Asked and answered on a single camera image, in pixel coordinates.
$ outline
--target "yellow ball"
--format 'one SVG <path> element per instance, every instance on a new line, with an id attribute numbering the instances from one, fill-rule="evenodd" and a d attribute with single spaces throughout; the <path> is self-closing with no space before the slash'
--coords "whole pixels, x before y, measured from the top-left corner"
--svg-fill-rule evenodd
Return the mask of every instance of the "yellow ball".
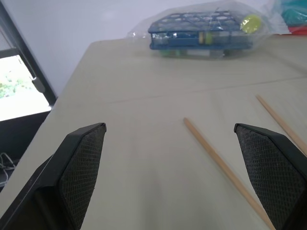
<path id="1" fill-rule="evenodd" d="M 261 27 L 261 23 L 261 18 L 259 16 L 250 14 L 241 22 L 241 30 L 247 34 L 252 34 Z"/>

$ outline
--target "wooden stick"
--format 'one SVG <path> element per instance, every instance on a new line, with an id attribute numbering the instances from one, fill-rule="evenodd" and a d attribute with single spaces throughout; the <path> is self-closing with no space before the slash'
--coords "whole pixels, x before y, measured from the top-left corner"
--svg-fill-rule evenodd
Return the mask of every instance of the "wooden stick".
<path id="1" fill-rule="evenodd" d="M 271 114 L 274 120 L 279 124 L 281 128 L 289 135 L 293 142 L 302 150 L 302 152 L 307 157 L 307 145 L 306 143 L 288 126 L 288 124 L 266 103 L 266 101 L 260 97 L 256 96 L 258 101 L 263 105 L 263 107 Z"/>
<path id="2" fill-rule="evenodd" d="M 228 176 L 234 186 L 239 190 L 239 192 L 244 196 L 244 198 L 249 202 L 253 209 L 258 213 L 261 219 L 269 226 L 271 230 L 275 230 L 271 220 L 264 211 L 264 209 L 258 204 L 257 201 L 252 197 L 236 175 L 231 171 L 231 169 L 226 165 L 222 158 L 216 153 L 214 148 L 202 137 L 199 131 L 194 127 L 194 125 L 187 119 L 184 118 L 184 124 L 191 131 L 194 137 L 199 141 L 199 143 L 204 147 L 204 149 L 209 153 L 213 160 L 220 166 L 224 173 Z"/>

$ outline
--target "teal object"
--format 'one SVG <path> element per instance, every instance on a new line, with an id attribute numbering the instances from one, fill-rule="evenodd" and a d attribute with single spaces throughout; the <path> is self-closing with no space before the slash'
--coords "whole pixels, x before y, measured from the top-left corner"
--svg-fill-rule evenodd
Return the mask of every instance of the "teal object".
<path id="1" fill-rule="evenodd" d="M 307 1 L 293 0 L 282 3 L 282 17 L 288 26 L 307 24 Z"/>

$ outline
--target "table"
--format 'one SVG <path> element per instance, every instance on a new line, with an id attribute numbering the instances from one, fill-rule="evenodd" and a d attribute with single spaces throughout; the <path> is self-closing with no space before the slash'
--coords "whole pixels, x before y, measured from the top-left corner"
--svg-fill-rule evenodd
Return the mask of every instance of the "table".
<path id="1" fill-rule="evenodd" d="M 249 56 L 222 61 L 162 58 L 125 40 L 91 44 L 0 193 L 0 216 L 68 133 L 105 122 L 82 229 L 267 230 L 183 117 L 257 199 L 233 128 L 246 123 L 284 134 L 260 94 L 307 141 L 306 43 L 275 36 Z"/>

